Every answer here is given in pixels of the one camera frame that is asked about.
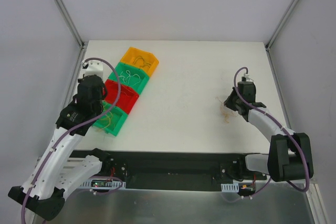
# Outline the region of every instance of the orange bin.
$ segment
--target orange bin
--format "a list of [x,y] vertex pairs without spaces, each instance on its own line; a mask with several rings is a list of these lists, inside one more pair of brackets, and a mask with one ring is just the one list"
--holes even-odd
[[120,60],[122,63],[142,69],[149,77],[159,64],[154,54],[130,47]]

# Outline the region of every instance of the plastic bin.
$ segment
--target plastic bin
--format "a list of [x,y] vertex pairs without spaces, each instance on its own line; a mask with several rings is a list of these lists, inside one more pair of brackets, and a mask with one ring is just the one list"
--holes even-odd
[[130,47],[120,62],[142,69],[149,77],[159,64],[154,54]]
[[[111,107],[110,104],[104,101],[103,106],[104,111]],[[117,136],[126,118],[127,114],[121,108],[115,106],[111,112],[97,120],[93,125],[104,130],[106,133]]]
[[[105,101],[112,104],[117,97],[118,83],[116,81],[107,80],[105,86],[107,88],[107,97],[105,98]],[[129,114],[138,98],[138,93],[132,88],[121,85],[121,93],[116,105],[126,114]]]
[[[128,64],[120,62],[116,66],[115,70],[119,75],[121,84],[131,87],[138,94],[141,94],[149,80],[149,76],[143,70]],[[113,72],[109,76],[109,79],[117,81]]]

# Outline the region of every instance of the white wall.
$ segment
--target white wall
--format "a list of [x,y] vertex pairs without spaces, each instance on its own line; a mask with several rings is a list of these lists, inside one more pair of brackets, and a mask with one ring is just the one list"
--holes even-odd
[[302,0],[271,58],[292,127],[311,137],[315,175],[336,223],[336,0]]
[[0,216],[19,223],[7,197],[45,150],[79,47],[53,0],[0,0]]
[[267,42],[291,0],[63,0],[89,39]]

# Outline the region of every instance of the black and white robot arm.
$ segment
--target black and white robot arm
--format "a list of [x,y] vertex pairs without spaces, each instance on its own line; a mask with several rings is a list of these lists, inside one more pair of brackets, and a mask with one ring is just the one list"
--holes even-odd
[[[268,174],[276,182],[297,179],[307,180],[308,176],[309,178],[313,176],[308,135],[296,133],[281,126],[263,103],[256,102],[256,86],[247,74],[244,74],[242,81],[233,87],[233,91],[224,102],[224,106],[233,111],[238,111],[246,122],[254,125],[270,142],[268,155],[248,154],[246,156],[245,163],[248,170]],[[292,140],[295,140],[302,150],[303,158]],[[302,160],[307,165],[308,176]]]
[[94,149],[69,173],[60,174],[72,151],[94,124],[95,120],[92,119],[103,112],[102,100],[107,95],[102,81],[102,63],[90,60],[83,63],[83,68],[77,94],[61,111],[57,127],[40,162],[22,186],[12,187],[8,193],[10,198],[46,220],[54,219],[65,200],[88,178],[96,174],[111,174],[111,157],[99,149]]

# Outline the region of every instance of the white table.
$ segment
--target white table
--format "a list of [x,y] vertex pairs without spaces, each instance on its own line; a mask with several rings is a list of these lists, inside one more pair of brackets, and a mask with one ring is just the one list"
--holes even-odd
[[[235,72],[246,66],[256,101],[285,123],[263,43],[96,40],[89,42],[85,58],[116,66],[130,46],[152,52],[160,61],[157,69],[119,135],[90,128],[77,150],[268,153],[269,142],[241,116],[224,122],[216,99],[227,98]],[[110,73],[105,65],[104,80]]]

